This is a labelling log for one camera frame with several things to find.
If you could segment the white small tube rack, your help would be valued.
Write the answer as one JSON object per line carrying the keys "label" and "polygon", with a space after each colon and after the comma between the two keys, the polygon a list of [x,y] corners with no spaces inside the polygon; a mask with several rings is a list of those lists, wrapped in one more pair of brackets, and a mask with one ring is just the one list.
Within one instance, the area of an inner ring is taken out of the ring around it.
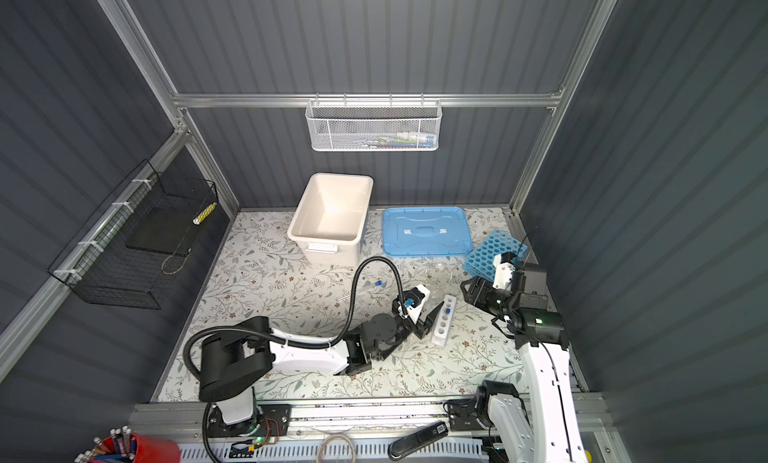
{"label": "white small tube rack", "polygon": [[446,294],[440,305],[437,316],[435,317],[431,337],[431,343],[433,345],[441,348],[447,345],[452,319],[456,312],[456,306],[457,298],[453,295]]}

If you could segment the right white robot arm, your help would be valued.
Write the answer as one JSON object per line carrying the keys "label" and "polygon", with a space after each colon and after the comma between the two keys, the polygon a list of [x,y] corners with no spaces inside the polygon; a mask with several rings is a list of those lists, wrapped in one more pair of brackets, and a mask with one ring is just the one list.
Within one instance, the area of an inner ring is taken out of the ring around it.
{"label": "right white robot arm", "polygon": [[525,290],[521,265],[497,262],[492,288],[473,301],[514,343],[528,377],[528,400],[511,383],[485,380],[475,395],[444,403],[453,431],[496,432],[508,462],[587,462],[572,395],[570,342],[546,295]]}

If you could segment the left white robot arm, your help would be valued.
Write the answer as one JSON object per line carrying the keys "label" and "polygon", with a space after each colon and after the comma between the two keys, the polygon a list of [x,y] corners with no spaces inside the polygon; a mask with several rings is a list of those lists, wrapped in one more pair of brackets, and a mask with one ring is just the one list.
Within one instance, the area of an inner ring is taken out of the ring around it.
{"label": "left white robot arm", "polygon": [[[354,324],[356,296],[363,270],[371,263],[390,269],[396,295],[389,311]],[[276,422],[260,408],[254,384],[268,373],[296,371],[331,376],[355,376],[384,361],[411,335],[422,339],[440,325],[446,305],[425,309],[430,290],[417,285],[405,289],[396,265],[372,256],[357,267],[348,311],[341,331],[328,338],[295,335],[274,327],[269,318],[256,316],[235,325],[203,329],[187,339],[182,358],[198,382],[198,398],[205,403],[202,434],[275,437]]]}

